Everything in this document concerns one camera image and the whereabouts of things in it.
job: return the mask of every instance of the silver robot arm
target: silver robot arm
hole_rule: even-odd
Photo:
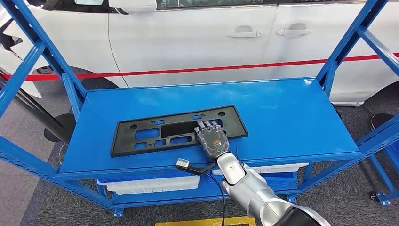
[[[331,226],[314,210],[287,202],[274,194],[265,179],[228,151],[229,141],[215,122],[195,128],[207,155],[223,173],[225,192],[263,226]]]

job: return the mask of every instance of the red stripe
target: red stripe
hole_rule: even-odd
[[[379,59],[378,55],[367,56],[351,56],[344,59],[344,61],[360,61],[360,60],[375,60]],[[187,69],[173,69],[173,70],[158,70],[158,71],[142,71],[142,72],[123,72],[123,73],[99,73],[99,74],[76,74],[79,79],[87,78],[101,78],[113,76],[130,76],[130,75],[145,75],[145,74],[166,74],[166,73],[182,73],[182,72],[205,72],[205,71],[219,71],[219,70],[232,70],[232,69],[246,69],[246,68],[259,68],[259,67],[279,67],[290,65],[311,65],[322,64],[327,59],[320,60],[303,60],[303,61],[290,61],[279,63],[267,63],[256,65],[237,65],[237,66],[223,66],[223,67],[204,67],[204,68],[187,68]],[[7,74],[4,77],[8,80],[11,75]],[[25,81],[44,81],[44,80],[57,80],[59,77],[55,74],[30,74],[26,77]]]

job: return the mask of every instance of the yellow floor marking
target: yellow floor marking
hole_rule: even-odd
[[[188,221],[177,221],[177,222],[163,222],[155,223],[155,226],[220,226],[222,224],[222,219],[205,219],[205,220],[188,220]],[[248,216],[244,217],[233,217],[226,218],[224,220],[224,225],[249,225],[256,226],[255,220]]]

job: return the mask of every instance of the car door handle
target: car door handle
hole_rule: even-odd
[[[279,29],[276,31],[277,35],[281,35],[281,36],[301,36],[301,35],[307,35],[312,33],[313,30],[312,29],[288,29],[288,28],[284,28],[284,29]]]
[[[257,38],[261,37],[263,32],[253,30],[249,25],[237,26],[233,32],[227,33],[227,36],[232,38]]]
[[[252,32],[231,32],[227,36],[231,38],[257,38],[262,36],[262,32],[252,31]]]

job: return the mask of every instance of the white car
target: white car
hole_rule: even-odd
[[[364,1],[304,1],[28,2],[74,69],[147,73],[107,77],[122,88],[316,76]],[[399,2],[387,4],[370,30],[399,56]],[[1,31],[12,41],[0,49],[0,67],[11,73],[32,43],[4,17]],[[333,84],[337,105],[359,106],[398,80],[362,39],[348,57]],[[34,67],[32,73],[52,73],[42,57]]]

